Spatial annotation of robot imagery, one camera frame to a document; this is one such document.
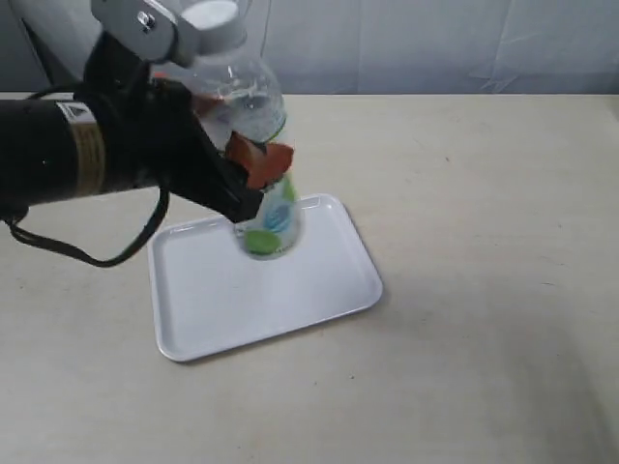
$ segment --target clear plastic bottle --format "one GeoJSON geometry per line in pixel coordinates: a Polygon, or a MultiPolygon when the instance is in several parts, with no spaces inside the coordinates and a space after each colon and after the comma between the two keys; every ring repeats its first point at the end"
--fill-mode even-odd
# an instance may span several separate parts
{"type": "MultiPolygon", "coordinates": [[[[187,21],[206,33],[208,46],[217,42],[214,38],[221,37],[221,34],[213,33],[212,18],[224,16],[232,17],[234,27],[238,29],[240,17],[233,2],[211,0],[183,13],[187,21]],[[213,13],[213,9],[218,8],[216,4],[220,4],[225,14],[213,13]]],[[[215,32],[220,33],[221,25],[217,27],[219,29],[215,32]]],[[[232,35],[226,37],[230,43],[232,35]]],[[[232,131],[258,143],[286,142],[282,132],[286,112],[281,88],[273,72],[259,56],[249,53],[243,46],[220,46],[220,50],[196,59],[184,73],[183,80],[193,93],[219,102],[202,121],[216,147],[223,149],[232,131]]],[[[276,258],[298,241],[302,231],[301,214],[290,175],[285,174],[265,189],[256,218],[235,225],[235,236],[250,256],[256,259],[276,258]]]]}

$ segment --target plastic tray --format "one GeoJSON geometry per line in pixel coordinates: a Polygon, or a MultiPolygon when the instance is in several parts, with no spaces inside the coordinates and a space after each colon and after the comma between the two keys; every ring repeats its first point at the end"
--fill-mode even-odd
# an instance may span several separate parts
{"type": "Polygon", "coordinates": [[[301,200],[304,232],[273,261],[238,247],[213,217],[166,228],[149,245],[157,342],[177,362],[289,333],[369,308],[383,284],[343,205],[301,200]]]}

